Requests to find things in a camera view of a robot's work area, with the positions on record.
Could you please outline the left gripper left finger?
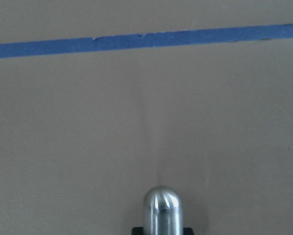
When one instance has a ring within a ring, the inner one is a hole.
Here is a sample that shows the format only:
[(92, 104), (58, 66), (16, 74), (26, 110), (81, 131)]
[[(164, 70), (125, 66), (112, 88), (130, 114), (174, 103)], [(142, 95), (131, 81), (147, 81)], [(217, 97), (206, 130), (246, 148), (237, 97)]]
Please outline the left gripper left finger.
[(142, 227), (133, 227), (132, 235), (144, 235)]

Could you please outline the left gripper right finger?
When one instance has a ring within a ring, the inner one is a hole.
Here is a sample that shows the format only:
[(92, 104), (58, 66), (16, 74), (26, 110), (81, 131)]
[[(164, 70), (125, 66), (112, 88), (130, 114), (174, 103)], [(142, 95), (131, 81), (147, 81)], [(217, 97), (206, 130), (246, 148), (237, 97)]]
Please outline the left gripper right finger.
[(194, 231), (192, 228), (185, 227), (183, 228), (183, 235), (194, 235)]

